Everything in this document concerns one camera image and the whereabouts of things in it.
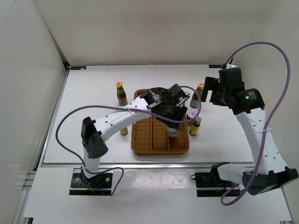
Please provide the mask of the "white salt shaker metal lid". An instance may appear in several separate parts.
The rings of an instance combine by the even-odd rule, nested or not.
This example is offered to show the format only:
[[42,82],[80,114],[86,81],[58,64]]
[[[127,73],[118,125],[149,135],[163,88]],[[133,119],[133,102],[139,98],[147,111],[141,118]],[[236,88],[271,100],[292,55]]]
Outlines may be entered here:
[[170,137],[176,137],[179,133],[179,126],[169,127],[168,125],[166,125],[166,131]]

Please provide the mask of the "spice jar red label lid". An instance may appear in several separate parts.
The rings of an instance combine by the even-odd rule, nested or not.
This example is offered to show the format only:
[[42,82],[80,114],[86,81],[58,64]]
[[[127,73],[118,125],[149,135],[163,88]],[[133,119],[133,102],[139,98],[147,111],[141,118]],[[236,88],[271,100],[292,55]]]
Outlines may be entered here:
[[197,118],[197,115],[196,115],[197,112],[198,112],[197,109],[189,108],[187,111],[187,119],[191,120],[192,118]]

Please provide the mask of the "red sauce bottle green label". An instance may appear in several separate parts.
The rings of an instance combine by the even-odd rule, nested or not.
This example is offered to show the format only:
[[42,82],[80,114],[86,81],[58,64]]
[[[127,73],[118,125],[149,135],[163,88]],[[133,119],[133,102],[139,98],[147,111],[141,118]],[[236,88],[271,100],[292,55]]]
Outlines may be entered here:
[[118,99],[119,106],[127,105],[128,100],[122,82],[117,82],[116,88],[117,88],[117,99]]

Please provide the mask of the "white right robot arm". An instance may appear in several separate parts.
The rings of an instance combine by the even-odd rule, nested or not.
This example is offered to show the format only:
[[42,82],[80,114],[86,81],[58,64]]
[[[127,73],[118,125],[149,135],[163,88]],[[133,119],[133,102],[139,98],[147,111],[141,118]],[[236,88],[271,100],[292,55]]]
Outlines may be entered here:
[[289,168],[281,157],[271,130],[266,125],[264,101],[260,92],[246,89],[237,67],[219,70],[219,77],[206,77],[201,101],[211,91],[210,102],[233,111],[248,140],[257,171],[229,162],[212,166],[210,182],[221,186],[226,181],[243,185],[252,196],[281,188],[298,179],[297,169]]

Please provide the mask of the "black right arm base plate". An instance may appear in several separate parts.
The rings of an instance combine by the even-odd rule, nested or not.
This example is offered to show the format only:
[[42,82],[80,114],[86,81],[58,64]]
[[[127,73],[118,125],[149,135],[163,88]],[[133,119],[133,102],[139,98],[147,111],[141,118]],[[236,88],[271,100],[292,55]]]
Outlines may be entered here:
[[190,179],[195,181],[197,197],[222,197],[234,186],[234,183],[228,181],[215,184],[209,173],[194,173]]

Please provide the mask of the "red sauce bottle yellow cap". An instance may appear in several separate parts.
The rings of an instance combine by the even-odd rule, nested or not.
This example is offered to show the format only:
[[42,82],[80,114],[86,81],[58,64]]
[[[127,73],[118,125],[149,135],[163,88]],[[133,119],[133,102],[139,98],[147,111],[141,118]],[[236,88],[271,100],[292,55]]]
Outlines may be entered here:
[[198,87],[196,88],[196,93],[193,94],[192,99],[190,101],[191,108],[197,108],[199,106],[200,98],[203,90],[204,90],[204,82],[198,83]]

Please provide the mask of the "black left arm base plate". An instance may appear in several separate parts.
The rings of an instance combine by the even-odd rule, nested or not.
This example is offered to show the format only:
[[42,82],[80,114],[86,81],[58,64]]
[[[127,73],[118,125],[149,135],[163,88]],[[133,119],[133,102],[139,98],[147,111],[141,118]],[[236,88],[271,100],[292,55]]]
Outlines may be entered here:
[[90,179],[80,172],[72,174],[69,195],[73,196],[109,196],[112,193],[113,173],[102,173]]

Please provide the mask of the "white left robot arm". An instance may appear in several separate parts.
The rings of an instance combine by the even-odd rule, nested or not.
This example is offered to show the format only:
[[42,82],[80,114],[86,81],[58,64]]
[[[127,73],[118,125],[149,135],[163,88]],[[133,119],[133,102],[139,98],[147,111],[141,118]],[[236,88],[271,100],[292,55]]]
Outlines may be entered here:
[[92,120],[87,117],[82,122],[82,144],[84,158],[81,166],[81,181],[88,187],[99,185],[98,172],[100,158],[108,152],[105,142],[121,129],[150,116],[155,116],[176,136],[186,114],[183,104],[190,94],[178,84],[169,89],[151,88],[134,101],[104,117]]

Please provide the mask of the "small yellow bottle wooden cap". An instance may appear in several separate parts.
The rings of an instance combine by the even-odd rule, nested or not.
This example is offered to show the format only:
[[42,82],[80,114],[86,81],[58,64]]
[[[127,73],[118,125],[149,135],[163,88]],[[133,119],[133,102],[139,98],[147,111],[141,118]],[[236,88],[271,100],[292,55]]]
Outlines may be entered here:
[[127,135],[127,134],[128,134],[128,128],[125,127],[125,128],[123,128],[123,129],[121,129],[121,130],[120,130],[120,134],[121,134],[121,135]]

